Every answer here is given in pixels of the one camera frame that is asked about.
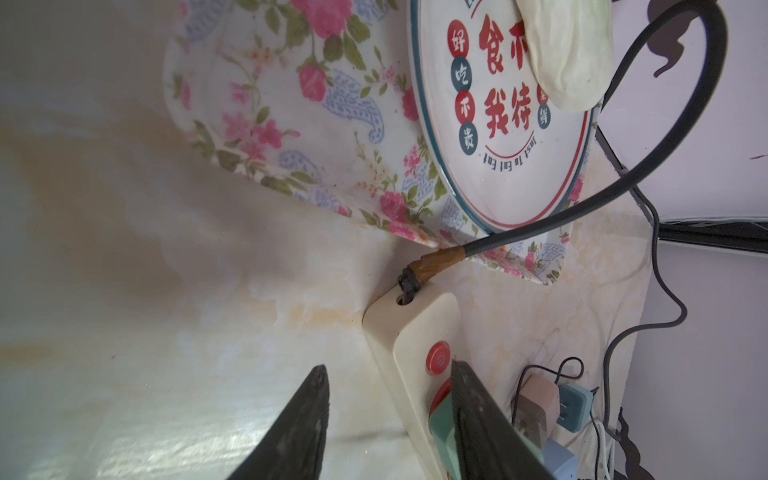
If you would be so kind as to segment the teal USB charger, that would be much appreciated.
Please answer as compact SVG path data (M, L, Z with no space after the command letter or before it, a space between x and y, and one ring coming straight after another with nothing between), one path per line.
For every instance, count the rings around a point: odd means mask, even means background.
M557 424L571 433L578 433L589 422L594 393L574 383L560 384L558 389L560 414Z

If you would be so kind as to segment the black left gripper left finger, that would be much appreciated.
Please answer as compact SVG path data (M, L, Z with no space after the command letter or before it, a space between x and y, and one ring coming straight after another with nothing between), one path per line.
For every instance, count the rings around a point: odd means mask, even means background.
M262 440L231 479L318 479L326 446L330 383L324 365L311 369Z

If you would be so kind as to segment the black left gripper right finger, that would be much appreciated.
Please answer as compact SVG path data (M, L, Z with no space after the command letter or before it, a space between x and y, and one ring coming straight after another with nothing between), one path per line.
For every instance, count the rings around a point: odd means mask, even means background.
M451 366L453 420L463 479L550 479L465 361Z

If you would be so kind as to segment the pink USB charger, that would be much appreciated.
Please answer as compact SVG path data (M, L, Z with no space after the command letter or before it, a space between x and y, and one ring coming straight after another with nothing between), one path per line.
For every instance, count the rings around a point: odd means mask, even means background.
M549 440L560 415L558 386L548 378L531 375L522 385L515 406L513 426L541 448Z

